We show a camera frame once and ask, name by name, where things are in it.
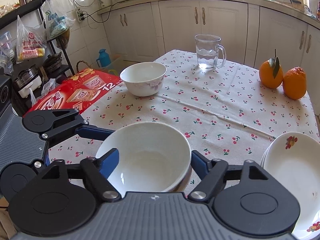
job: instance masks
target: cabinet handle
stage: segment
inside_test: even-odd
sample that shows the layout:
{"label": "cabinet handle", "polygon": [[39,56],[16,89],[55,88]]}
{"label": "cabinet handle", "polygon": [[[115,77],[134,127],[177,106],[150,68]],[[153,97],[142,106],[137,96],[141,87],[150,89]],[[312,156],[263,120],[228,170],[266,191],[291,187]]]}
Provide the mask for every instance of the cabinet handle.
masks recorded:
{"label": "cabinet handle", "polygon": [[196,24],[198,24],[198,9],[195,7],[195,19],[196,19]]}
{"label": "cabinet handle", "polygon": [[302,49],[303,40],[304,40],[304,31],[302,31],[301,43],[300,43],[300,49]]}
{"label": "cabinet handle", "polygon": [[124,16],[124,23],[125,23],[126,26],[128,26],[127,21],[125,19],[125,14],[123,14],[123,16]]}
{"label": "cabinet handle", "polygon": [[121,22],[122,27],[123,27],[124,25],[123,25],[123,22],[122,22],[122,15],[120,15],[120,22]]}
{"label": "cabinet handle", "polygon": [[205,12],[204,12],[204,7],[202,7],[202,22],[203,22],[203,25],[205,25]]}
{"label": "cabinet handle", "polygon": [[309,45],[308,45],[308,48],[307,48],[307,53],[309,53],[309,50],[310,50],[310,47],[311,47],[311,38],[312,38],[312,36],[310,35],[309,36]]}

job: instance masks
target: power strip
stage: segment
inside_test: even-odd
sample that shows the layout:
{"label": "power strip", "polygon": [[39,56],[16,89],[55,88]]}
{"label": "power strip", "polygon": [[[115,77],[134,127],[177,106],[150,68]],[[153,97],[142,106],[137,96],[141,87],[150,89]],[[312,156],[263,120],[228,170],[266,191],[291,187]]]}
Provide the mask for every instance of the power strip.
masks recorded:
{"label": "power strip", "polygon": [[78,22],[82,22],[83,21],[83,11],[80,8],[77,8],[76,14],[77,14]]}

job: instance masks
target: knife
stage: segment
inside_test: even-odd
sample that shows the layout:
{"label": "knife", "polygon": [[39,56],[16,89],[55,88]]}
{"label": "knife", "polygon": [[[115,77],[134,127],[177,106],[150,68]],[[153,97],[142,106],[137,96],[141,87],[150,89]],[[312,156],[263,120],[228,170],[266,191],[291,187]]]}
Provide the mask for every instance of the knife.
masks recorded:
{"label": "knife", "polygon": [[278,2],[285,2],[285,3],[298,3],[298,4],[302,4],[300,1],[298,0],[275,0],[275,1],[278,1]]}

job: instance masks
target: orange fruit with leaf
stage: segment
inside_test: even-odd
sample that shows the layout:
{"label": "orange fruit with leaf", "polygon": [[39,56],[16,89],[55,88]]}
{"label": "orange fruit with leaf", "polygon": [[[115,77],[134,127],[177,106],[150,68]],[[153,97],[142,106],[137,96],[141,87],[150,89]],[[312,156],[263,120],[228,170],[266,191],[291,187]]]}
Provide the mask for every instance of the orange fruit with leaf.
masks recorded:
{"label": "orange fruit with leaf", "polygon": [[303,98],[307,92],[306,73],[300,67],[290,69],[283,77],[282,87],[287,97],[295,100]]}
{"label": "orange fruit with leaf", "polygon": [[283,80],[283,72],[279,62],[279,58],[271,58],[264,62],[259,69],[259,77],[261,83],[271,89],[276,89],[279,87]]}

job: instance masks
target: kitchen counter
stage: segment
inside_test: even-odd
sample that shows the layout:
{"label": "kitchen counter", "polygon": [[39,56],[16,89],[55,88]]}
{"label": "kitchen counter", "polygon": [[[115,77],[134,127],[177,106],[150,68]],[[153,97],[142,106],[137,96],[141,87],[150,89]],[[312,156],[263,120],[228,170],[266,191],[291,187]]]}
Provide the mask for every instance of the kitchen counter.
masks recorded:
{"label": "kitchen counter", "polygon": [[[121,2],[112,6],[111,10],[113,11],[120,8],[132,6],[132,5],[143,4],[143,3],[154,2],[154,1],[164,1],[164,0],[129,0],[129,1]],[[299,20],[302,20],[320,30],[320,22],[318,22],[317,20],[312,19],[311,17],[305,15],[300,11],[297,11],[296,9],[290,8],[285,5],[281,5],[276,2],[272,2],[268,0],[228,0],[228,1],[243,2],[243,3],[254,4],[254,5],[258,5],[268,9],[272,9],[272,10],[290,15],[292,17],[295,17]],[[110,7],[103,8],[102,10],[98,11],[98,14],[107,13],[109,12],[109,10],[110,10]]]}

